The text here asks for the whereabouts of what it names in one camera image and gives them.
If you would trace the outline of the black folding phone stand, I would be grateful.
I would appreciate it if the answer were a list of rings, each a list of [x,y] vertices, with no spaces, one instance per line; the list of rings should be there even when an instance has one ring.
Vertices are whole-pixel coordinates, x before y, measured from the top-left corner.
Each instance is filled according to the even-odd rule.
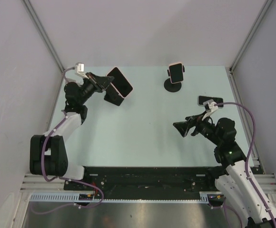
[[[123,103],[124,98],[121,97],[116,90],[107,89],[106,94],[104,96],[104,100],[113,105],[120,106]]]

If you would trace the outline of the dark blue phone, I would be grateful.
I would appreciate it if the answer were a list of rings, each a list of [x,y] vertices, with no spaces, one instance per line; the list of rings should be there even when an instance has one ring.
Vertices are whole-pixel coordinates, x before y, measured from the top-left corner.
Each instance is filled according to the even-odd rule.
[[[208,104],[215,102],[217,104],[223,103],[223,98],[221,97],[210,97],[210,96],[198,96],[197,104],[199,106],[207,106]]]

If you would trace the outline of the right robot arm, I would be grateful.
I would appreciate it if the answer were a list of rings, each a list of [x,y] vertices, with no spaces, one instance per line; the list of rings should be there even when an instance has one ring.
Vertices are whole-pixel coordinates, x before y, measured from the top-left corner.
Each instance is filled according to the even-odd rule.
[[[193,129],[191,136],[201,134],[216,146],[214,155],[220,165],[209,170],[205,185],[226,197],[242,227],[276,228],[276,207],[246,165],[248,159],[235,141],[237,131],[233,120],[220,118],[213,124],[202,115],[194,115],[173,123],[173,126],[182,137]]]

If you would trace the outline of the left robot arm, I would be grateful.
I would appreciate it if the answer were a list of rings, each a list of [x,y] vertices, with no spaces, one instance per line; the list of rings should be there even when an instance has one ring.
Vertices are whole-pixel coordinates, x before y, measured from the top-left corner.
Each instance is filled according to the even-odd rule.
[[[81,190],[90,186],[91,178],[84,174],[85,168],[69,162],[65,142],[85,122],[88,113],[86,101],[94,93],[106,91],[113,80],[113,76],[88,72],[82,85],[66,83],[63,119],[52,130],[34,135],[30,140],[31,174],[42,175],[48,182],[55,178],[74,179],[74,184]]]

